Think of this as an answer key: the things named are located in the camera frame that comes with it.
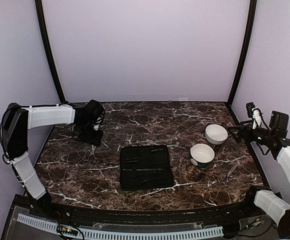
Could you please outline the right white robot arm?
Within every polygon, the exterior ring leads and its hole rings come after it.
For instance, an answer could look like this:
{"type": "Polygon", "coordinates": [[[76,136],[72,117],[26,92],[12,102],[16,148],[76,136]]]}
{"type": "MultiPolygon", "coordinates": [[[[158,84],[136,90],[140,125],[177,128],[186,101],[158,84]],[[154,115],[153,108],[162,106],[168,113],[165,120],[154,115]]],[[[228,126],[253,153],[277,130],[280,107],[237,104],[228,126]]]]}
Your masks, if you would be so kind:
{"type": "MultiPolygon", "coordinates": [[[[253,102],[246,104],[247,121],[232,126],[227,131],[237,143],[254,142],[259,148],[267,147],[262,154],[272,154],[274,160],[282,167],[290,184],[290,138],[287,138],[289,115],[273,111],[270,122],[266,124],[261,110],[253,102]]],[[[278,197],[268,187],[252,186],[240,205],[240,213],[251,217],[261,209],[276,224],[278,235],[290,239],[290,204],[278,197]]]]}

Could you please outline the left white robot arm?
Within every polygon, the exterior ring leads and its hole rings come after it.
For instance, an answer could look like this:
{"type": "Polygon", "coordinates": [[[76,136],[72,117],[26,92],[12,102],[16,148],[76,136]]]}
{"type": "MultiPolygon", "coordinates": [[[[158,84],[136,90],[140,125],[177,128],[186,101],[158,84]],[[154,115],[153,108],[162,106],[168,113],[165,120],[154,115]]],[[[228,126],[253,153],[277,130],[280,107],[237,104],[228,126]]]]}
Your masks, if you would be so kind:
{"type": "Polygon", "coordinates": [[[103,131],[99,129],[106,111],[102,104],[90,100],[85,106],[69,103],[54,105],[19,105],[10,103],[0,123],[2,159],[11,165],[18,182],[27,193],[38,200],[36,210],[45,218],[52,218],[55,206],[47,199],[48,191],[41,183],[29,156],[28,132],[32,129],[73,125],[74,138],[90,144],[93,149],[101,144],[103,131]]]}

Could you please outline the black zippered tool case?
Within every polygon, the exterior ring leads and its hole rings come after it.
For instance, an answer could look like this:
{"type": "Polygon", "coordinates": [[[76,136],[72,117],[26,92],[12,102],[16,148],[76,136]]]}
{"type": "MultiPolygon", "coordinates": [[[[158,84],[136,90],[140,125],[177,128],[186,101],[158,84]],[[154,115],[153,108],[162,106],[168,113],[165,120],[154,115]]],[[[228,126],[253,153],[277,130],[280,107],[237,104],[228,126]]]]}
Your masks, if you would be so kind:
{"type": "Polygon", "coordinates": [[[123,191],[139,191],[169,188],[174,185],[174,175],[166,145],[128,146],[120,151],[120,188],[123,191]],[[163,148],[151,152],[151,149],[163,148]],[[133,178],[145,176],[160,178],[153,185],[135,185],[133,178]]]}

